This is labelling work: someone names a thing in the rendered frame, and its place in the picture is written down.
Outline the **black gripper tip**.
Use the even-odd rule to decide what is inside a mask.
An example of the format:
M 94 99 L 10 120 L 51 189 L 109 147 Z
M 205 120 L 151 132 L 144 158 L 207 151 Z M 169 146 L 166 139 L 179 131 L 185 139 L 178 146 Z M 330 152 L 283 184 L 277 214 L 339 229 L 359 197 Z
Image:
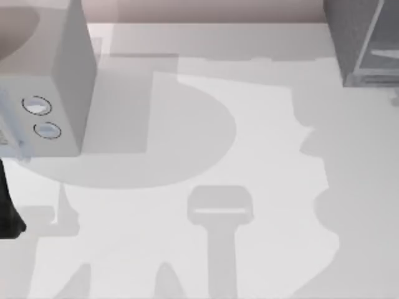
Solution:
M 16 239 L 27 229 L 11 199 L 4 163 L 0 159 L 0 240 Z

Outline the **pale microwave oven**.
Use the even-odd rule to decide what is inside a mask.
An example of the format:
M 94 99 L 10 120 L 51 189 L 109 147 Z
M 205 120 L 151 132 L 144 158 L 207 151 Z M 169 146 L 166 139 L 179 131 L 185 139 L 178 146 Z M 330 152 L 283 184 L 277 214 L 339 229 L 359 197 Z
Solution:
M 82 0 L 0 0 L 0 158 L 78 156 L 96 76 Z M 50 101 L 48 115 L 25 111 L 34 95 Z M 61 136 L 36 135 L 43 122 Z

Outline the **round microwave knob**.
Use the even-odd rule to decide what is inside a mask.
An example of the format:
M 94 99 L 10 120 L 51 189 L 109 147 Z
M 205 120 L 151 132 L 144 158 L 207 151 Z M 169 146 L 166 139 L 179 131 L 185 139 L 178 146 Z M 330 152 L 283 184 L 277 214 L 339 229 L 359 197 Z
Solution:
M 54 140 L 61 136 L 61 128 L 51 122 L 38 123 L 33 126 L 36 135 L 47 140 Z
M 22 99 L 22 106 L 25 111 L 36 116 L 48 115 L 52 111 L 52 104 L 41 96 L 31 96 Z

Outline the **grey cabinet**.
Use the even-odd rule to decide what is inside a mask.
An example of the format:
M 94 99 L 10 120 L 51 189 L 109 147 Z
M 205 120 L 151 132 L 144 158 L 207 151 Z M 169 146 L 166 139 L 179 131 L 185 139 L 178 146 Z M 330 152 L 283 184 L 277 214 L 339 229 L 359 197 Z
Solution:
M 323 0 L 344 87 L 399 89 L 399 0 Z

